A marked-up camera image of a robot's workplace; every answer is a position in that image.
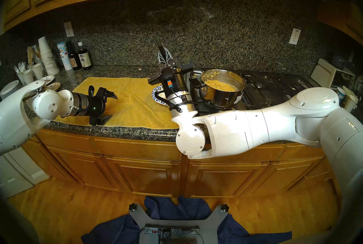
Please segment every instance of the electrical outlet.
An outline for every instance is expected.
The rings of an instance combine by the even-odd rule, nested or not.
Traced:
[[[294,28],[293,33],[291,34],[291,38],[290,38],[289,43],[291,43],[293,45],[297,45],[297,41],[299,39],[300,32],[301,32],[301,30]]]
[[[67,37],[74,37],[72,24],[70,21],[64,22],[64,29],[66,29]]]

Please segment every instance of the yellow towel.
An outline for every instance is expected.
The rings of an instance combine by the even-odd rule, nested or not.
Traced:
[[[137,78],[87,78],[73,91],[88,95],[88,87],[94,86],[95,94],[99,87],[113,91],[118,100],[107,98],[105,115],[113,115],[105,124],[107,127],[144,127],[155,130],[179,128],[171,121],[168,106],[156,103],[147,79]],[[71,125],[89,125],[88,116],[57,117],[55,122]]]

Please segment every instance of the bottle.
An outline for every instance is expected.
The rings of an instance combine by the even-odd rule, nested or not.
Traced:
[[[88,55],[88,50],[85,49],[82,42],[79,42],[78,45],[78,56],[80,57],[81,65],[84,70],[90,70],[92,68],[91,60]]]
[[[78,53],[76,53],[73,49],[72,43],[67,42],[67,48],[68,48],[68,57],[69,61],[72,65],[73,70],[79,70],[82,68],[80,58],[78,57]]]

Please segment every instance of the blue and white plate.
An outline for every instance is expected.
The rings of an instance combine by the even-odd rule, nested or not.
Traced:
[[[165,102],[162,102],[161,100],[158,100],[158,99],[155,97],[155,92],[157,92],[157,91],[162,91],[162,90],[164,90],[164,89],[163,89],[163,85],[159,85],[159,86],[155,87],[155,88],[152,90],[152,92],[151,92],[151,97],[152,97],[152,99],[153,99],[154,101],[156,101],[157,103],[162,104],[162,105],[165,105],[165,106],[168,106],[168,104],[166,104]],[[159,96],[160,96],[160,97],[162,97],[162,98],[165,98],[165,93],[161,92],[161,93],[159,93]]]

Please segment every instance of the granite countertop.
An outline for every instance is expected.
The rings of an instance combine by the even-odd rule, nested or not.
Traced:
[[[105,77],[105,78],[152,78],[159,73],[158,67],[151,66],[94,66],[91,70],[85,71],[65,71],[61,68],[60,72],[55,75],[53,82],[61,83],[60,90],[72,91],[82,81],[88,77]],[[25,105],[28,116],[34,117],[35,114]],[[162,142],[175,142],[178,129],[173,130],[152,130],[148,128],[126,128],[126,127],[104,127],[104,126],[79,126],[68,125],[59,122],[50,122],[44,127],[47,130],[68,132],[80,135],[102,136],[107,138],[123,138],[138,140],[153,140]],[[206,143],[210,143],[209,134],[206,131]],[[276,141],[275,143],[290,142],[286,140]]]

